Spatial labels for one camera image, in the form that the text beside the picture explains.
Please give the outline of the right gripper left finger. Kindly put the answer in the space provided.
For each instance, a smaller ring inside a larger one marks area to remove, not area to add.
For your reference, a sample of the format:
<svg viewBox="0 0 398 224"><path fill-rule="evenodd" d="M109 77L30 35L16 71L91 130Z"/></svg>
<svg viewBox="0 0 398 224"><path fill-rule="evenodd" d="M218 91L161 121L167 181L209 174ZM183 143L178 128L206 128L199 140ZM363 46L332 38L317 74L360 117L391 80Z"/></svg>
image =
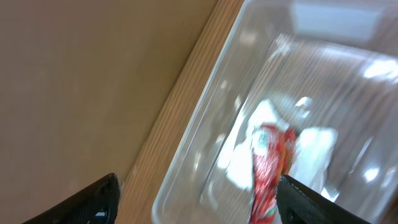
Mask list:
<svg viewBox="0 0 398 224"><path fill-rule="evenodd" d="M114 224L120 196L118 177L109 173L24 224Z"/></svg>

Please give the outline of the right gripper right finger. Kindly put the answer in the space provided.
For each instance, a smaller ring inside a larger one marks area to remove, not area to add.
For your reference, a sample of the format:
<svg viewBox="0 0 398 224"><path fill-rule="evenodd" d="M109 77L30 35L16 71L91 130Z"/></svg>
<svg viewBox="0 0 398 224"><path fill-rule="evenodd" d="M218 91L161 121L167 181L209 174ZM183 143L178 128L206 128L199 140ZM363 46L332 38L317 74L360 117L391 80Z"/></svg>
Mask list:
<svg viewBox="0 0 398 224"><path fill-rule="evenodd" d="M282 175L276 194L283 224L369 224L289 175Z"/></svg>

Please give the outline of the white napkin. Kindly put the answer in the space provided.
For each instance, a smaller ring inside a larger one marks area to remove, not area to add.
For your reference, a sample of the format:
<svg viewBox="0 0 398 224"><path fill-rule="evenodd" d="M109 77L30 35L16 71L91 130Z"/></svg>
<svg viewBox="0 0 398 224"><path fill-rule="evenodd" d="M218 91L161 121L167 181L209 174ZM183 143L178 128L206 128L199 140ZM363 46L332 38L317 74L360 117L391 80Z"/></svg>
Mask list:
<svg viewBox="0 0 398 224"><path fill-rule="evenodd" d="M249 153L251 134L262 123L275 124L286 131L286 123L269 100L260 102L249 118L246 139L236 144L238 128L233 128L220 152L217 168L226 171L226 177L239 189L252 188L252 159ZM338 132L332 128L310 127L304 129L295 143L292 168L289 175L312 190L322 193Z"/></svg>

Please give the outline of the red snack wrapper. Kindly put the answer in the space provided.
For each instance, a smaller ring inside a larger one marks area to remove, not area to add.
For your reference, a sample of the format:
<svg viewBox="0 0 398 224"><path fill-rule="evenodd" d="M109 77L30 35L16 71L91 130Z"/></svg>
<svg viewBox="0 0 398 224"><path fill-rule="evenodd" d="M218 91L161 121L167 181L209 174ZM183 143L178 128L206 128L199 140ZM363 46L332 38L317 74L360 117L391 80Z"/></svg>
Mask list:
<svg viewBox="0 0 398 224"><path fill-rule="evenodd" d="M251 152L254 200L251 223L270 224L274 221L277 186L280 177L290 171L296 139L295 129L291 127L283 131L274 124L263 123L253 131Z"/></svg>

